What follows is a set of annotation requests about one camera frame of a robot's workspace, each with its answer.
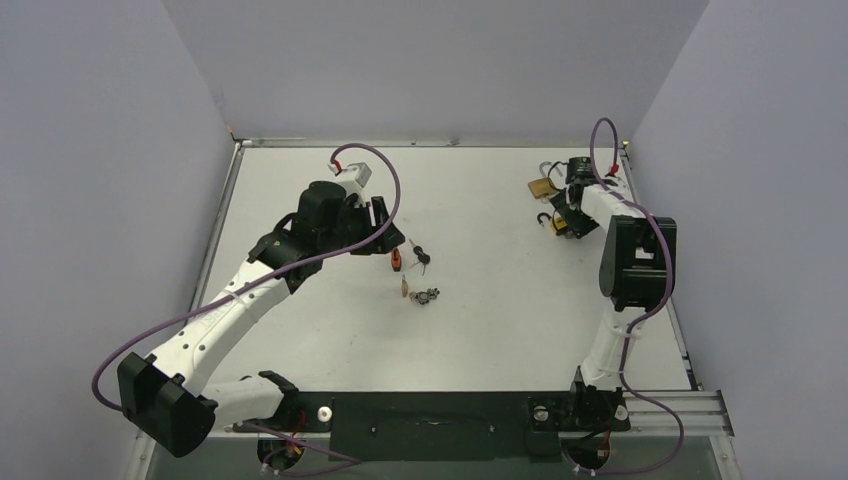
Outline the yellow padlock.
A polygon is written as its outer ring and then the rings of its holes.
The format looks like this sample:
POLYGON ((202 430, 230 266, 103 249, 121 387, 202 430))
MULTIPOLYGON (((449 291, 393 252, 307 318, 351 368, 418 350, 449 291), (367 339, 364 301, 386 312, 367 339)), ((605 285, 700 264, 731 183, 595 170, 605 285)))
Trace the yellow padlock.
POLYGON ((561 236, 565 238, 573 237, 573 232, 570 230, 566 220, 557 213, 538 213, 536 215, 536 221, 540 226, 549 226, 556 236, 561 236))

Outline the small padlock keys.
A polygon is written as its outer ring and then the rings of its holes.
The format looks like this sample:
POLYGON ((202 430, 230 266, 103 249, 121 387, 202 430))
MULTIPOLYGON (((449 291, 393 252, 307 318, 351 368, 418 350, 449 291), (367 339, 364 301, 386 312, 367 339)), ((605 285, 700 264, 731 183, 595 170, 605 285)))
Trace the small padlock keys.
POLYGON ((436 300, 440 295, 438 288, 429 288, 421 291, 410 291, 408 298, 415 304, 426 305, 436 300))

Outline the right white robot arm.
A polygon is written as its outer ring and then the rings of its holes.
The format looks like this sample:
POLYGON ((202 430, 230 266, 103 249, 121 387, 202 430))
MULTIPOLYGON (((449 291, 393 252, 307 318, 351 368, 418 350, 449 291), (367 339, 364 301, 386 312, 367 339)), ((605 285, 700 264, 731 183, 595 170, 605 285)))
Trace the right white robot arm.
POLYGON ((677 225, 645 212, 615 179, 597 177, 591 158, 572 157, 565 168, 565 186, 550 199, 552 228, 568 239, 604 232, 598 283, 608 300, 563 402, 565 425, 572 431, 624 430, 622 376, 643 323, 673 292, 677 225))

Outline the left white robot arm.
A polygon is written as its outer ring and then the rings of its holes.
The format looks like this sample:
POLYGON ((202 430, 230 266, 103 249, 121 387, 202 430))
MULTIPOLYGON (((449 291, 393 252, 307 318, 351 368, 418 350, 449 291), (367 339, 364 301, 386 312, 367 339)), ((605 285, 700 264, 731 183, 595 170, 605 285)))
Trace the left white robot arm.
POLYGON ((277 305, 337 255, 382 255, 402 244, 395 206, 365 197, 353 181, 314 181, 249 251, 229 283, 170 339, 150 353, 130 353, 117 367, 123 415, 176 458, 196 450, 226 424, 263 420, 291 427, 297 389, 273 371, 211 383, 230 351, 277 305))

